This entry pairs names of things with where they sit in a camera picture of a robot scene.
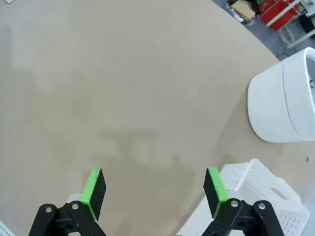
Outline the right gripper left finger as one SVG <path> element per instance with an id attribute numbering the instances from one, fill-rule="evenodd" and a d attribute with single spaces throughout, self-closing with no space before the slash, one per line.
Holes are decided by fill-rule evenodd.
<path id="1" fill-rule="evenodd" d="M 29 235 L 68 236 L 79 233 L 81 236 L 104 236 L 105 232 L 97 221 L 105 192 L 102 169 L 93 169 L 78 200 L 67 202 L 60 208 L 54 204 L 40 206 Z"/>

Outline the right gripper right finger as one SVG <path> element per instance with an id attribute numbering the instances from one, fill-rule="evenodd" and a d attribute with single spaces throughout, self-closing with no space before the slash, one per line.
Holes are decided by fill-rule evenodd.
<path id="1" fill-rule="evenodd" d="M 228 236 L 232 230 L 246 236 L 283 236 L 283 230 L 269 201 L 253 205 L 230 198 L 216 167 L 207 168 L 204 191 L 213 221 L 204 236 Z"/>

